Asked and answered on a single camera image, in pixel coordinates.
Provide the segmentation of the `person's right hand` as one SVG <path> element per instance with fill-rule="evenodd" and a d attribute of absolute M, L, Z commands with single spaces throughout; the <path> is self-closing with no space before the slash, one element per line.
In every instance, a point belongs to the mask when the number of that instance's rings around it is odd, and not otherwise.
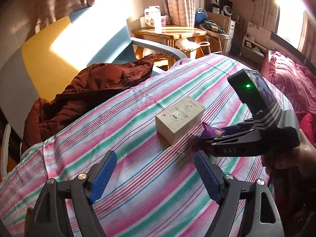
<path fill-rule="evenodd" d="M 297 167 L 303 176 L 315 176 L 315 147 L 302 130 L 300 136 L 300 145 L 291 151 L 279 153 L 274 157 L 274 162 L 268 154 L 261 156 L 261 163 L 268 175 L 271 174 L 272 169 Z"/>

